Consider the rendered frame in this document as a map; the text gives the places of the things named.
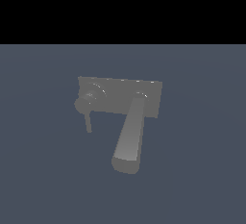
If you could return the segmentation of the grey faucet base with spout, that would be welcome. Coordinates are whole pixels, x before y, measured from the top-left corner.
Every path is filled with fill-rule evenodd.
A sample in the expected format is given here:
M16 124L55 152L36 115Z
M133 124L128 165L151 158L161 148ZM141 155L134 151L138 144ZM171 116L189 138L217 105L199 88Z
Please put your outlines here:
M159 115L162 82L80 76L79 89L90 81L102 84L107 93L105 102L93 112L126 115L111 165L118 172L136 174L140 166L144 119Z

